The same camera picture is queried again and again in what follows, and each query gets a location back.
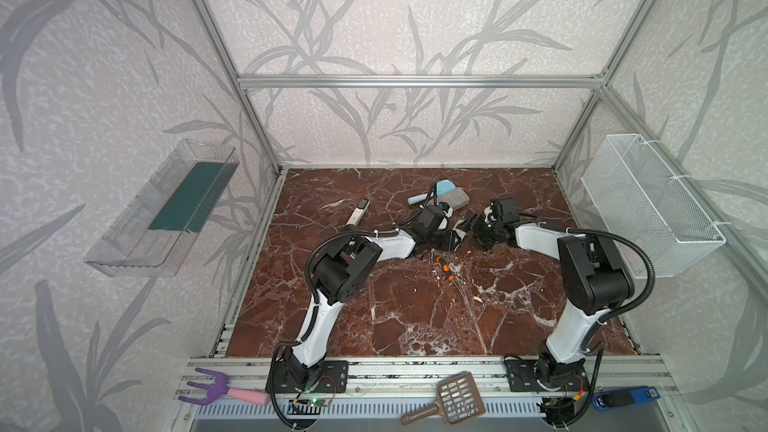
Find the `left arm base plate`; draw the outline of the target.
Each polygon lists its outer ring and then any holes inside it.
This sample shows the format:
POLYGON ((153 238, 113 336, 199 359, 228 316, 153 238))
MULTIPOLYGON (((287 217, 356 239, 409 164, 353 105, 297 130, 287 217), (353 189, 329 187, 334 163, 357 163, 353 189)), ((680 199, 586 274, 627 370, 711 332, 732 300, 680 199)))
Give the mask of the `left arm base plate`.
POLYGON ((280 360, 271 367, 266 391, 274 394, 343 393, 348 376, 348 361, 325 360, 307 368, 299 362, 280 360))

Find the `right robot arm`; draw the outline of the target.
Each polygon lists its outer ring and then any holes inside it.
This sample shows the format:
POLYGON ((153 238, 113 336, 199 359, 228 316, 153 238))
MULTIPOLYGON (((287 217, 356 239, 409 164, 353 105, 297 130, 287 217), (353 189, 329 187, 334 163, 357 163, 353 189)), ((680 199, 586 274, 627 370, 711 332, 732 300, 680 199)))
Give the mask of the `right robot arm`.
POLYGON ((526 223, 511 198, 491 202, 468 222, 473 242, 487 251, 505 243, 557 259, 567 297, 554 331, 542 344, 534 366, 523 365, 522 379, 557 390, 583 371, 588 345, 599 328, 642 304, 655 285, 649 255, 632 241, 604 230, 526 223), (635 296, 634 281, 618 246, 631 249, 644 264, 647 280, 635 296))

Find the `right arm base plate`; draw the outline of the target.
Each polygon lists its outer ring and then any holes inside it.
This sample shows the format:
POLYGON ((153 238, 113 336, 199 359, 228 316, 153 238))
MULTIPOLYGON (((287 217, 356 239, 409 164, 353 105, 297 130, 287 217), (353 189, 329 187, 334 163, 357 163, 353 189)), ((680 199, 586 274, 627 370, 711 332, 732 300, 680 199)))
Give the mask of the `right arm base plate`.
POLYGON ((512 392, 583 393, 588 385, 584 360, 570 364, 556 362, 549 356, 522 359, 507 355, 502 359, 512 392))

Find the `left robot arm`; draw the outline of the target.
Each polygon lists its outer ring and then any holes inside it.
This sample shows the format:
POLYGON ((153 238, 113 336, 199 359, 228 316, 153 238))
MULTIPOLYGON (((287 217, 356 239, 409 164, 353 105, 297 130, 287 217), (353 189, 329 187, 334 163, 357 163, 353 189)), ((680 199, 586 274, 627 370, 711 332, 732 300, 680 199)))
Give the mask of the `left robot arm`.
POLYGON ((446 202, 429 203, 403 226, 365 231, 348 224, 310 254, 304 276, 311 301, 295 340, 281 342, 274 352, 295 383, 307 388, 321 376, 327 344, 343 305, 359 295, 378 262, 405 259, 425 248, 450 250, 461 238, 448 228, 453 209, 446 202))

